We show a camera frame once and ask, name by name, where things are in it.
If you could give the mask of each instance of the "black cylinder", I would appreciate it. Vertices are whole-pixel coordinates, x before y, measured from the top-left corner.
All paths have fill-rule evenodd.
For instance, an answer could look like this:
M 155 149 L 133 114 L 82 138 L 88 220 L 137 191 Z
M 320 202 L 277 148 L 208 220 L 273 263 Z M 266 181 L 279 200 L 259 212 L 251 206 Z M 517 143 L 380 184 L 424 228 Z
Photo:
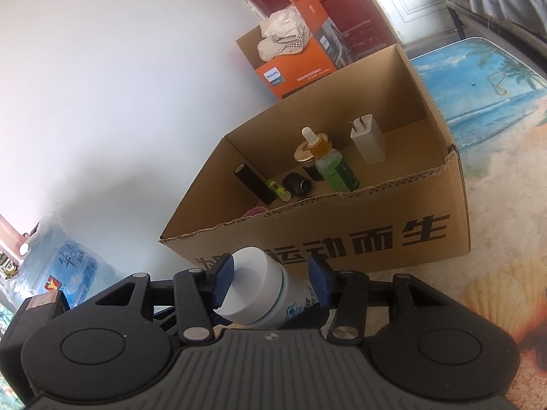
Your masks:
M 313 183 L 298 173 L 287 174 L 282 183 L 292 195 L 306 195 L 313 188 Z
M 234 174 L 266 205 L 269 205 L 277 198 L 275 193 L 266 186 L 266 183 L 245 163 L 239 165 L 234 170 Z
M 316 182 L 321 182 L 325 180 L 321 173 L 315 167 L 315 164 L 311 166 L 302 165 L 302 168 L 305 172 L 307 172 L 308 176 L 310 176 L 312 180 L 315 180 Z

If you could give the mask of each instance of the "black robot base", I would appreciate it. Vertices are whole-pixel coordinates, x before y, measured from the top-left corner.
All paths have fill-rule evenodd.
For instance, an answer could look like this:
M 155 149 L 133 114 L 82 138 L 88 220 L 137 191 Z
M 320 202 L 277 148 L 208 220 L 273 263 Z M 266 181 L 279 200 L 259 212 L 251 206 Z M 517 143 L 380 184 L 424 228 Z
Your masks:
M 61 291 L 35 296 L 0 342 L 0 370 L 32 410 L 515 409 L 503 394 L 519 352 L 501 328 L 409 274 L 374 282 L 319 257 L 308 273 L 318 304 L 218 338 L 229 254 L 172 281 L 136 273 L 70 311 Z M 369 306 L 389 307 L 389 324 L 365 337 Z

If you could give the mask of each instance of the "white charger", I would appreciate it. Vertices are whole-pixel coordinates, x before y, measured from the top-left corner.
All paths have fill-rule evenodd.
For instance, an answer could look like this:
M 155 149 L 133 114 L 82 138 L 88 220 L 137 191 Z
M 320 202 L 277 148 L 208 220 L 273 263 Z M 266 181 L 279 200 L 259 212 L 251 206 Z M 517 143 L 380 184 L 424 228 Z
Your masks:
M 386 138 L 372 114 L 357 117 L 351 124 L 351 139 L 368 164 L 386 159 Z

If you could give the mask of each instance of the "white plastic bottle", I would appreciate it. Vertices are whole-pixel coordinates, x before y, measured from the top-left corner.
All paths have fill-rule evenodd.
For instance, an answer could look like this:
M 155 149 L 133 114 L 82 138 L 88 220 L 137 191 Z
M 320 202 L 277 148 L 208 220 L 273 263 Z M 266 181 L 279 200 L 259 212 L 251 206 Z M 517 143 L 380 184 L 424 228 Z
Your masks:
M 277 328 L 315 304 L 315 293 L 260 248 L 236 251 L 234 281 L 217 314 L 250 328 Z

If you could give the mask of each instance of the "white cap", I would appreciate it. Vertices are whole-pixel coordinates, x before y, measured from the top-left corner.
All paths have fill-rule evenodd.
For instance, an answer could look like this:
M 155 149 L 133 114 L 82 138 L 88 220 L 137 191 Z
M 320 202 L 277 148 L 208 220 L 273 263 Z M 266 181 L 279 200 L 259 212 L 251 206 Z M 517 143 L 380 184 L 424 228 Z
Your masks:
M 234 281 L 215 312 L 235 324 L 252 324 L 270 311 L 280 295 L 281 265 L 254 246 L 236 251 L 232 257 Z
M 321 140 L 321 137 L 316 136 L 315 132 L 313 132 L 312 129 L 308 128 L 307 126 L 302 130 L 302 135 L 307 140 L 308 146 L 317 145 Z

